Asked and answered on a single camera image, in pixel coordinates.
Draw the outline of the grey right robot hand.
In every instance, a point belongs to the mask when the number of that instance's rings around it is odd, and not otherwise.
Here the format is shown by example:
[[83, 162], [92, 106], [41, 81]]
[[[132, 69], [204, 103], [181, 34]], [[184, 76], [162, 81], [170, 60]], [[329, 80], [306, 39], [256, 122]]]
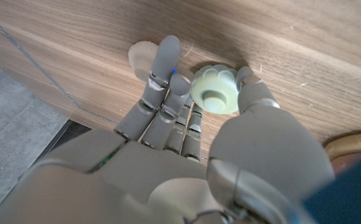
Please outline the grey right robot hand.
[[312, 223], [302, 202], [334, 180], [312, 134], [249, 67], [176, 70], [179, 39], [139, 42], [148, 82], [114, 131], [92, 130], [37, 161], [0, 223]]

